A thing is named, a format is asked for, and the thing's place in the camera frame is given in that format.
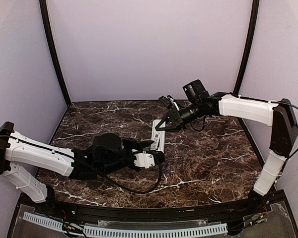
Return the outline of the white remote control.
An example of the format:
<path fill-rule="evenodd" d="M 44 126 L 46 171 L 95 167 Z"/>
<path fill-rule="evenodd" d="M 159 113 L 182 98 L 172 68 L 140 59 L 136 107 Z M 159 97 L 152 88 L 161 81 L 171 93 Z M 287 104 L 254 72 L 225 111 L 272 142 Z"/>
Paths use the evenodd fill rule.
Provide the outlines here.
<path fill-rule="evenodd" d="M 164 152 L 165 147 L 165 131 L 157 131 L 155 127 L 161 122 L 160 119 L 155 119 L 152 122 L 151 140 L 153 144 L 150 145 L 151 150 Z"/>

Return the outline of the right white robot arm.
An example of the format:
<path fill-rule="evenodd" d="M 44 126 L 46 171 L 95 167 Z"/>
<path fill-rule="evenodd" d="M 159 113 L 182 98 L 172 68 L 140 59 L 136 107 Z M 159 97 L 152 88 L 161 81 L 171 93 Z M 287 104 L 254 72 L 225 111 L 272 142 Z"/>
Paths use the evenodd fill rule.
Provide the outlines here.
<path fill-rule="evenodd" d="M 157 131 L 180 131 L 194 120 L 207 116 L 248 119 L 271 127 L 269 154 L 248 194 L 245 208 L 250 213 L 256 212 L 267 201 L 271 187 L 295 154 L 293 146 L 298 136 L 295 106 L 288 99 L 266 101 L 227 92 L 210 95 L 199 79 L 183 86 L 183 90 L 191 103 L 185 108 L 179 107 L 171 96 L 159 98 L 168 113 L 155 126 Z"/>

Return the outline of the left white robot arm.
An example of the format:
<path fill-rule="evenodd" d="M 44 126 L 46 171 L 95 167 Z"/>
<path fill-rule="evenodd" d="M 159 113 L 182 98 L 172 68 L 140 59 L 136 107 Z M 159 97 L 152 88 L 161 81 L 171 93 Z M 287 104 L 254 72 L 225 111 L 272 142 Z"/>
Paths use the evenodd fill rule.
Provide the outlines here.
<path fill-rule="evenodd" d="M 108 179 L 123 168 L 134 171 L 154 166 L 162 171 L 165 132 L 152 131 L 151 139 L 138 141 L 114 133 L 95 136 L 85 150 L 61 148 L 32 140 L 14 130 L 7 121 L 0 127 L 0 176 L 39 203 L 53 203 L 54 190 L 39 182 L 23 164 L 56 172 L 76 180 Z"/>

